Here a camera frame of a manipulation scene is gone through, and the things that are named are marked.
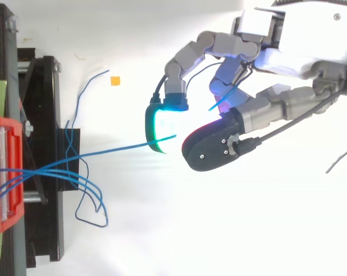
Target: red block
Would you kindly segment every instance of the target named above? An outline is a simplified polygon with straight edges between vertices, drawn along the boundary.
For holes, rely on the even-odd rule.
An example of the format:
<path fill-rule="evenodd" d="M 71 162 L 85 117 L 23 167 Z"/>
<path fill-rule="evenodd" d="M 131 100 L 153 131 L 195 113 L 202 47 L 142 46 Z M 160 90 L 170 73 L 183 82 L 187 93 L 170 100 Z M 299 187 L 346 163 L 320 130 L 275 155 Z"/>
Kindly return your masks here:
<path fill-rule="evenodd" d="M 22 169 L 22 125 L 20 122 L 0 118 L 0 127 L 6 128 L 7 135 L 7 167 Z M 20 172 L 8 172 L 8 179 L 19 176 Z M 0 200 L 0 233 L 13 226 L 24 215 L 24 187 L 18 185 L 8 194 L 7 219 L 2 221 Z"/>

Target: white surface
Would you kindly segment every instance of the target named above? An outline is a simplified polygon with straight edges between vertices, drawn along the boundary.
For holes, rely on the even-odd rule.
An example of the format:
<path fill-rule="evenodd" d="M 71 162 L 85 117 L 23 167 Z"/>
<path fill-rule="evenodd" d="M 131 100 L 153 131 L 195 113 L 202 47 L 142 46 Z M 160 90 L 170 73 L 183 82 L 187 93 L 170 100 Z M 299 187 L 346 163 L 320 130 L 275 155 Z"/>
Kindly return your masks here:
<path fill-rule="evenodd" d="M 242 8 L 235 3 L 7 1 L 18 16 L 18 45 L 62 62 L 64 124 L 88 78 L 103 68 L 121 76 L 119 87 L 103 76 L 85 93 L 77 121 L 82 152 L 144 142 L 144 111 L 165 64 L 202 30 L 230 31 L 234 15 L 223 11 Z M 215 70 L 190 84 L 190 108 L 213 104 L 208 84 Z M 241 88 L 254 95 L 283 82 L 304 85 L 254 74 Z M 148 148 L 88 158 L 110 226 L 76 221 L 81 194 L 65 193 L 65 256 L 59 263 L 38 258 L 28 274 L 346 276 L 347 158 L 324 174 L 346 149 L 347 99 L 341 98 L 326 114 L 211 172 L 194 172 L 182 157 Z M 82 214 L 102 222 L 91 207 L 86 201 Z"/>
<path fill-rule="evenodd" d="M 273 13 L 268 11 L 245 10 L 242 14 L 240 25 L 238 26 L 238 32 L 268 36 L 272 17 Z"/>
<path fill-rule="evenodd" d="M 282 53 L 278 49 L 268 48 L 260 52 L 255 60 L 255 66 L 278 75 L 302 78 L 318 61 L 314 57 L 296 56 L 292 53 Z"/>
<path fill-rule="evenodd" d="M 303 2 L 285 5 L 284 11 L 281 52 L 347 64 L 347 6 Z"/>

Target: screw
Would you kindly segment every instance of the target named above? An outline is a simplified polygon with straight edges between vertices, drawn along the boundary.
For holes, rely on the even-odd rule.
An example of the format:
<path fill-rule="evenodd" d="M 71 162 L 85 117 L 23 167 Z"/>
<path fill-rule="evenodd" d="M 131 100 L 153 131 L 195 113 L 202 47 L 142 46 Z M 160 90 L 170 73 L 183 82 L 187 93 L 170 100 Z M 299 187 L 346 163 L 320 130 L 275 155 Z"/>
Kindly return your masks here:
<path fill-rule="evenodd" d="M 341 15 L 339 13 L 336 13 L 334 16 L 333 16 L 334 20 L 338 21 L 341 19 Z"/>
<path fill-rule="evenodd" d="M 7 29 L 12 33 L 17 33 L 16 28 L 16 18 L 15 16 L 10 16 L 7 20 Z"/>
<path fill-rule="evenodd" d="M 54 64 L 54 71 L 58 74 L 62 73 L 62 64 L 60 64 L 59 62 L 56 62 Z"/>
<path fill-rule="evenodd" d="M 25 131 L 26 137 L 30 137 L 31 133 L 34 131 L 34 127 L 30 124 L 29 121 L 25 122 L 24 131 Z"/>

